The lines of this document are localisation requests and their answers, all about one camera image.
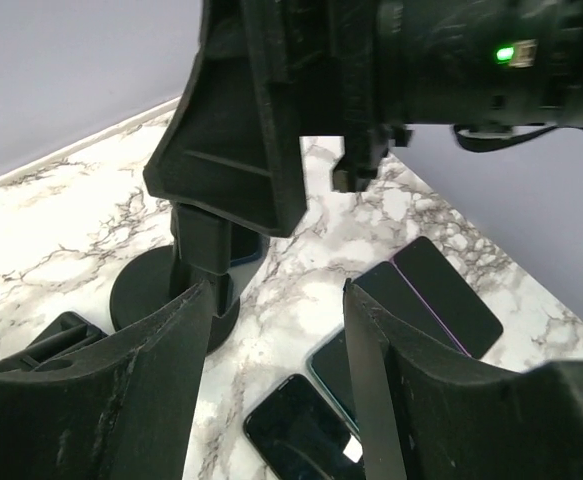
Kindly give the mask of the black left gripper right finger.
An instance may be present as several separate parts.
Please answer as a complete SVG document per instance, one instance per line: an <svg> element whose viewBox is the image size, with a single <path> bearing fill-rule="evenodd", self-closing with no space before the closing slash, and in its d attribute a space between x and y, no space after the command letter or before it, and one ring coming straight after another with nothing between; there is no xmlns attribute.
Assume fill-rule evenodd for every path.
<svg viewBox="0 0 583 480"><path fill-rule="evenodd" d="M466 357L347 283L370 479L583 479L583 360L516 373Z"/></svg>

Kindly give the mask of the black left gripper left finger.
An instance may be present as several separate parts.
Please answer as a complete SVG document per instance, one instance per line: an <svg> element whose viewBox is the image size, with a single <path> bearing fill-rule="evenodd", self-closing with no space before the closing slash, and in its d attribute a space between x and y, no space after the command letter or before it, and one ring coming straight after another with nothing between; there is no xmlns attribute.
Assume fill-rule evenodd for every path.
<svg viewBox="0 0 583 480"><path fill-rule="evenodd" d="M182 476L214 310L200 283L31 371L0 373L0 479Z"/></svg>

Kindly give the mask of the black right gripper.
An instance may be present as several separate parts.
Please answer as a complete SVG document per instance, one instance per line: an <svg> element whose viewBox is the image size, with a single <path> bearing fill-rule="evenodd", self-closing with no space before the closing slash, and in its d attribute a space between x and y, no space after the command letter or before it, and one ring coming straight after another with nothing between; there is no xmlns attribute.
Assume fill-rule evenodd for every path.
<svg viewBox="0 0 583 480"><path fill-rule="evenodd" d="M583 1L333 1L330 34L337 191L364 191L416 125L447 125L473 153L583 130Z"/></svg>

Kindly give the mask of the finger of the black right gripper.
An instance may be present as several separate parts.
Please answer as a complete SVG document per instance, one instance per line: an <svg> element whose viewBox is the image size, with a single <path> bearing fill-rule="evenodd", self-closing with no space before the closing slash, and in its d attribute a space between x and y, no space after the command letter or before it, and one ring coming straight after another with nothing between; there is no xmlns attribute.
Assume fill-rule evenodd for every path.
<svg viewBox="0 0 583 480"><path fill-rule="evenodd" d="M300 122L270 70L272 1L205 1L186 88L144 168L148 192L272 237L306 212Z"/></svg>

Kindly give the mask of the purple phone with dark screen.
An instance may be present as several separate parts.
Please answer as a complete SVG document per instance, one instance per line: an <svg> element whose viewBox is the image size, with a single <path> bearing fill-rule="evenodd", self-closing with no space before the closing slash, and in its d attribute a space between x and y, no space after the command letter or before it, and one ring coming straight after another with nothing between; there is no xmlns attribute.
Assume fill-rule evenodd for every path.
<svg viewBox="0 0 583 480"><path fill-rule="evenodd" d="M495 314L430 239L416 238L392 257L392 263L465 355L483 358L503 334Z"/></svg>

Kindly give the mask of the teal phone with dark screen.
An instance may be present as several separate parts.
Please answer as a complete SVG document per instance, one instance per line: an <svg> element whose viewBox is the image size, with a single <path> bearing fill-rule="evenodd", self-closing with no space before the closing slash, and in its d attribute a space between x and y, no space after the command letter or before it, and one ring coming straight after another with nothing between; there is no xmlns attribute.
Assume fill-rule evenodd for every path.
<svg viewBox="0 0 583 480"><path fill-rule="evenodd" d="M311 352L307 366L322 390L332 399L337 410L358 435L359 427L343 328Z"/></svg>

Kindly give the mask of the black phone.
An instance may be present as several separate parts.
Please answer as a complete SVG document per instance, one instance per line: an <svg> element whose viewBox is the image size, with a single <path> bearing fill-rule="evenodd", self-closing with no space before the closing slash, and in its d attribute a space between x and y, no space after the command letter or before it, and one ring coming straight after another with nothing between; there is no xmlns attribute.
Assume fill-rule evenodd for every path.
<svg viewBox="0 0 583 480"><path fill-rule="evenodd" d="M360 441L301 374L275 387L243 429L279 479L366 478Z"/></svg>

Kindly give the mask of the black clamp stand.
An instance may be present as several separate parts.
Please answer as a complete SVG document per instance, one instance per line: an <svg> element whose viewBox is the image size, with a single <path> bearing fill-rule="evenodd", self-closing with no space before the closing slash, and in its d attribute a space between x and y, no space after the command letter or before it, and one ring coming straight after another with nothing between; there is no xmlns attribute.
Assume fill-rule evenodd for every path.
<svg viewBox="0 0 583 480"><path fill-rule="evenodd" d="M148 250L116 278L109 310L119 331L159 310L193 285L207 281L215 316L207 352L218 350L232 333L240 296L263 264L270 238L200 208L174 202L173 243Z"/></svg>

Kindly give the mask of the blue phone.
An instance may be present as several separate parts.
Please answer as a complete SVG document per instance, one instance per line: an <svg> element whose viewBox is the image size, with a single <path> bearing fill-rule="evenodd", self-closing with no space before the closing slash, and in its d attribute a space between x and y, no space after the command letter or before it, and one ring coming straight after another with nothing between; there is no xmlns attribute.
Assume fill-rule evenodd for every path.
<svg viewBox="0 0 583 480"><path fill-rule="evenodd" d="M467 349L392 263L384 261L375 265L355 278L353 284L396 318L469 356Z"/></svg>

